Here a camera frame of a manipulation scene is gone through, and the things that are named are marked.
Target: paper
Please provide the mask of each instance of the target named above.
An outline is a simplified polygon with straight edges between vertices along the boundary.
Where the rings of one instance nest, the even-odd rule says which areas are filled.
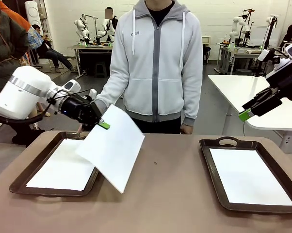
[[[292,206],[255,150],[210,151],[230,203]]]
[[[102,118],[110,129],[95,126],[76,152],[124,193],[145,136],[129,115],[114,105]]]
[[[76,154],[81,140],[65,139],[27,187],[82,191],[95,166]]]

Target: table leg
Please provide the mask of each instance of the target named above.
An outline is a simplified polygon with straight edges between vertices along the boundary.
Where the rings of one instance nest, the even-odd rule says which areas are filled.
[[[222,46],[220,45],[219,46],[219,51],[218,51],[218,57],[217,57],[217,65],[216,65],[217,69],[218,69],[218,64],[219,64],[219,57],[220,57],[220,50],[221,50],[221,48],[222,48]]]
[[[232,59],[232,66],[231,66],[231,72],[230,72],[230,75],[233,74],[234,63],[235,63],[235,55],[234,55],[234,57],[233,57],[233,59]]]
[[[225,52],[227,52],[226,67],[225,67],[225,75],[227,75],[229,71],[231,52],[229,52],[228,50],[225,50]]]
[[[245,66],[245,69],[248,69],[248,67],[249,67],[249,62],[250,62],[250,59],[247,60],[247,62],[246,62],[246,66]]]
[[[76,57],[76,61],[77,61],[77,70],[78,70],[78,76],[76,77],[76,79],[80,78],[83,74],[81,74],[80,72],[80,67],[79,67],[79,60],[78,60],[78,53],[77,53],[77,49],[74,49],[75,51],[75,57]]]
[[[291,139],[292,139],[292,131],[286,131],[285,134],[284,134],[284,137],[282,139],[282,142],[280,144],[280,149],[286,153],[288,148],[289,148],[289,145],[290,145],[290,142],[291,142]]]
[[[229,105],[228,111],[226,113],[226,119],[225,119],[222,135],[227,135],[228,128],[230,126],[231,117],[232,117],[232,111],[233,111],[232,106]]]

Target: jacket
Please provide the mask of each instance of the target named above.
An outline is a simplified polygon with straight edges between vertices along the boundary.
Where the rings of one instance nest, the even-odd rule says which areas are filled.
[[[144,0],[118,22],[111,75],[96,98],[103,112],[124,92],[127,113],[161,122],[185,113],[184,124],[197,118],[202,86],[203,49],[199,20],[176,0],[157,27]]]
[[[26,31],[17,25],[5,12],[0,10],[0,33],[9,45],[9,48],[5,45],[4,41],[0,37],[0,92],[6,85],[7,81],[11,78],[16,68],[20,67],[19,59],[25,54],[28,49],[28,35]]]

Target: hand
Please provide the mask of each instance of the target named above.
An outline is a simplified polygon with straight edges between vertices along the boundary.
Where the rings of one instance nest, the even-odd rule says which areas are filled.
[[[181,134],[188,134],[191,135],[194,132],[194,127],[193,126],[188,126],[188,125],[184,125],[182,124],[180,127],[180,133]]]

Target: workbench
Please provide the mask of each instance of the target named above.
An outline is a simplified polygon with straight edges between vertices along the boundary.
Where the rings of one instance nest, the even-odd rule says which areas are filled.
[[[220,73],[220,74],[233,74],[233,69],[235,65],[235,61],[238,59],[245,59],[246,60],[246,65],[245,69],[248,69],[250,65],[250,61],[253,59],[257,59],[260,55],[260,53],[256,53],[256,49],[250,49],[250,48],[240,48],[244,49],[245,51],[247,50],[252,50],[255,53],[239,53],[236,50],[231,50],[228,48],[228,45],[224,45],[221,43],[216,43],[219,45],[219,53],[217,57],[217,66],[215,70]]]
[[[250,101],[257,93],[268,88],[270,85],[265,77],[239,76],[239,75],[209,75],[211,82],[229,102],[226,120],[222,135],[227,135],[231,127],[230,119],[236,111],[244,111],[243,105]],[[282,99],[283,104],[263,116],[254,116],[247,124],[258,130],[272,130],[280,137],[280,148],[287,152],[292,141],[292,101]],[[285,131],[282,136],[278,131]]]
[[[219,136],[147,134],[123,195],[101,175],[83,198],[10,193],[58,133],[42,134],[0,175],[0,233],[292,233],[292,215],[237,213],[219,204],[199,145]],[[238,138],[261,142],[292,180],[292,161],[272,141]]]
[[[75,52],[75,57],[77,61],[77,70],[78,70],[78,76],[76,77],[76,79],[79,79],[80,77],[84,75],[83,73],[81,73],[81,68],[80,68],[81,64],[80,64],[79,57],[80,57],[80,54],[84,53],[81,50],[88,50],[87,53],[85,54],[91,54],[91,55],[111,55],[113,51],[112,46],[103,46],[101,48],[96,48],[96,47],[86,47],[82,45],[74,45],[74,46],[68,47],[68,49],[74,50]]]

